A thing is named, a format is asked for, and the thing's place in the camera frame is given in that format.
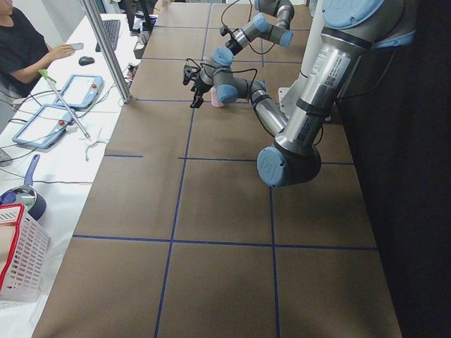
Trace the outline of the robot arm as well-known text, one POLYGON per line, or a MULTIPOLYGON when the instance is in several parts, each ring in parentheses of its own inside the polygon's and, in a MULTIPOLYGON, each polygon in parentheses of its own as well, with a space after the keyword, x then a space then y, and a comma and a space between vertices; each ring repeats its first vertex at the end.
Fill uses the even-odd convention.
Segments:
POLYGON ((274 101, 258 80, 238 78, 235 56, 254 39, 289 46, 295 10, 289 1, 256 1, 257 14, 236 30, 221 28, 230 39, 207 61, 186 65, 183 84, 194 92, 193 108, 214 90, 220 104, 248 100, 260 123, 274 136, 260 151, 260 178, 271 187, 308 182, 321 168, 314 140, 333 104, 345 91, 365 53, 408 45, 415 34, 416 1, 320 1, 298 79, 274 101))
POLYGON ((290 23, 295 15, 291 1, 254 1, 256 14, 248 23, 235 30, 225 24, 221 28, 221 35, 230 35, 225 46, 237 55, 256 38, 261 38, 283 47, 291 44, 293 32, 290 23))

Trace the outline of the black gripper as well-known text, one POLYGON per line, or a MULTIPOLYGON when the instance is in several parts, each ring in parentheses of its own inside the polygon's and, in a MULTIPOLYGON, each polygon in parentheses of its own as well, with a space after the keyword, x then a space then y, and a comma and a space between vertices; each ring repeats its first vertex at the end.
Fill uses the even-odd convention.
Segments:
POLYGON ((231 37, 226 43, 225 47, 228 48, 233 55, 237 55, 243 50, 243 47, 237 42, 237 40, 231 37))
POLYGON ((190 108, 200 108, 204 103, 204 93, 212 88, 212 79, 205 72, 199 72, 194 81, 194 86, 195 91, 190 108))

